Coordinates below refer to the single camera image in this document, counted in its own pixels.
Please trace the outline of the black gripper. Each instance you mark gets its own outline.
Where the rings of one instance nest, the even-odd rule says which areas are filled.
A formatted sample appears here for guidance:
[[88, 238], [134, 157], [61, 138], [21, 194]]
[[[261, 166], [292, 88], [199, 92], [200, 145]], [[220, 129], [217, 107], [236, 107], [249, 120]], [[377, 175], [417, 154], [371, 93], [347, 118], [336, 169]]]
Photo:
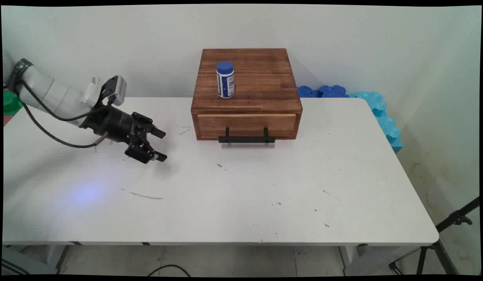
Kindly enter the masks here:
[[128, 114], [113, 106], [96, 105], [86, 117], [84, 129], [92, 129], [94, 134], [100, 136], [108, 133], [108, 139], [128, 144], [124, 154], [141, 163], [155, 160], [164, 162], [168, 158], [152, 148], [147, 135], [138, 135], [136, 131], [150, 133], [160, 139], [166, 133], [157, 128], [152, 119], [137, 112]]

